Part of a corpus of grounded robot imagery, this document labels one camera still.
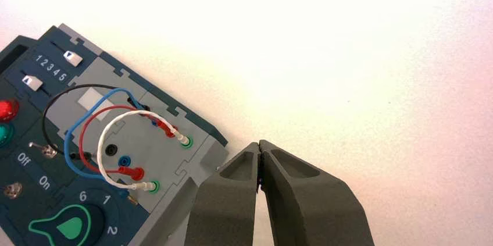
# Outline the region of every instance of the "number 2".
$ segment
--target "number 2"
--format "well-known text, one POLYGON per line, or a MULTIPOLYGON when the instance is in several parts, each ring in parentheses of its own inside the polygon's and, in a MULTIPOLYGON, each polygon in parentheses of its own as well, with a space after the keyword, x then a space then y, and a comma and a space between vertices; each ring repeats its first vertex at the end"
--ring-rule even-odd
POLYGON ((107 232, 107 233, 108 233, 108 234, 113 234, 113 235, 117 234, 117 233, 118 233, 118 227, 112 227, 112 226, 109 226, 109 227, 108 227, 108 232, 107 232))
POLYGON ((105 201, 103 202, 103 204, 106 204, 110 198, 111 198, 110 195, 106 195, 105 196, 105 201))

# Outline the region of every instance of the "circuit board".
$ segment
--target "circuit board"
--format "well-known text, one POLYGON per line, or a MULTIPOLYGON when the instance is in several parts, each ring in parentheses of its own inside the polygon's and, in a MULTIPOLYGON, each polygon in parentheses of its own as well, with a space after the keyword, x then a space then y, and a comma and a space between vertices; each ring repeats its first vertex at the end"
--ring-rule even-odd
MULTIPOLYGON (((12 243, 184 244, 197 189, 227 156, 227 140, 214 126, 64 24, 51 27, 39 40, 17 37, 0 52, 0 72, 0 101, 16 112, 0 124, 0 225, 12 243), (111 128, 103 145, 105 167, 122 161, 141 167, 144 180, 158 181, 159 189, 128 192, 75 174, 63 154, 43 154, 41 116, 49 100, 71 86, 94 83, 130 90, 141 105, 192 138, 188 148, 180 146, 138 115, 111 128)), ((47 134, 58 148, 87 105, 107 92, 80 88, 49 108, 47 134)), ((105 103, 130 106, 125 93, 105 103)), ((84 151, 95 152, 103 128, 125 111, 113 109, 94 119, 84 136, 84 151)), ((73 132, 70 152, 78 152, 80 133, 80 127, 73 132)), ((80 159, 72 161, 93 173, 80 159)), ((89 161, 95 164, 94 157, 89 161)), ((112 179, 133 182, 122 174, 112 179)))

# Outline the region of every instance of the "white surface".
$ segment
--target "white surface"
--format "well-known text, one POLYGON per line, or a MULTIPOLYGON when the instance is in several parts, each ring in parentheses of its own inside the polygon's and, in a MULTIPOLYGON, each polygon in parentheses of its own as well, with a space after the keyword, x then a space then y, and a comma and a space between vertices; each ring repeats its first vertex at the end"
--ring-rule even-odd
POLYGON ((43 81, 39 80, 36 76, 24 76, 22 82, 35 92, 43 85, 43 81))
MULTIPOLYGON (((64 22, 214 124, 230 152, 265 138, 343 179, 376 245, 493 245, 493 0, 0 9, 1 46, 64 22)), ((270 245, 257 200, 254 244, 270 245)))
MULTIPOLYGON (((101 98, 103 97, 103 95, 101 95, 98 91, 96 91, 96 89, 90 87, 79 99, 78 99, 78 104, 81 105, 83 108, 85 108, 86 110, 89 110, 91 109, 101 98)), ((100 111, 101 109, 103 108, 108 108, 110 106, 113 106, 114 104, 112 104, 109 100, 105 100, 98 108, 96 108, 96 110, 94 111, 94 113, 100 111)), ((109 111, 105 111, 103 113, 101 113, 100 115, 96 116, 96 118, 101 121, 103 120, 106 115, 108 115, 108 113, 110 112, 111 110, 109 111)))
POLYGON ((72 51, 65 51, 63 57, 74 67, 77 67, 78 64, 82 62, 82 57, 80 57, 77 53, 72 51))

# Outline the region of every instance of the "blue wire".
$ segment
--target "blue wire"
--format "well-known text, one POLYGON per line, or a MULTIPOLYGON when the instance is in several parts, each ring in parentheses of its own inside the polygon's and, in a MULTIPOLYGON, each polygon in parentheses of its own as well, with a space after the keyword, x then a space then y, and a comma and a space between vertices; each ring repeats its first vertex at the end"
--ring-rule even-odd
POLYGON ((86 172, 83 172, 82 170, 78 169, 76 166, 74 166, 74 164, 72 163, 72 160, 70 160, 70 158, 69 158, 69 153, 68 153, 69 152, 69 145, 70 145, 70 137, 72 136, 72 133, 75 131, 75 129, 78 126, 80 126, 80 124, 82 124, 82 122, 85 121, 85 119, 87 119, 105 100, 107 100, 109 97, 111 97, 111 95, 113 95, 116 92, 127 93, 128 96, 130 97, 130 99, 134 102, 134 105, 138 109, 142 109, 141 104, 139 104, 137 102, 137 100, 134 98, 134 96, 130 93, 129 90, 127 90, 125 88, 115 88, 115 89, 109 91, 106 95, 104 95, 91 109, 89 109, 84 114, 84 116, 82 116, 78 121, 76 121, 74 126, 71 126, 71 128, 65 134, 65 140, 63 142, 63 152, 65 153, 64 154, 65 155, 65 162, 67 163, 69 168, 80 176, 104 180, 104 178, 103 178, 103 176, 101 176, 101 174, 86 173, 86 172))

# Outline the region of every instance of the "white label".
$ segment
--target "white label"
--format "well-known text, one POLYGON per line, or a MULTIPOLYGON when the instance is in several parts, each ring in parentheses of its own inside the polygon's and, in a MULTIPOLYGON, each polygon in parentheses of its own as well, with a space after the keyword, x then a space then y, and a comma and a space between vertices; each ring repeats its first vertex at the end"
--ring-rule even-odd
MULTIPOLYGON (((80 99, 78 99, 78 103, 83 106, 86 110, 89 110, 91 109, 103 96, 98 92, 96 91, 96 89, 94 88, 89 88, 85 93, 84 95, 82 95, 82 97, 80 97, 80 99)), ((107 108, 109 106, 113 106, 113 104, 108 101, 108 100, 105 100, 98 108, 96 108, 96 110, 94 112, 97 112, 103 108, 107 108)), ((105 118, 105 116, 110 112, 110 111, 106 111, 106 112, 103 112, 101 113, 100 115, 98 115, 98 120, 101 121, 105 118)))

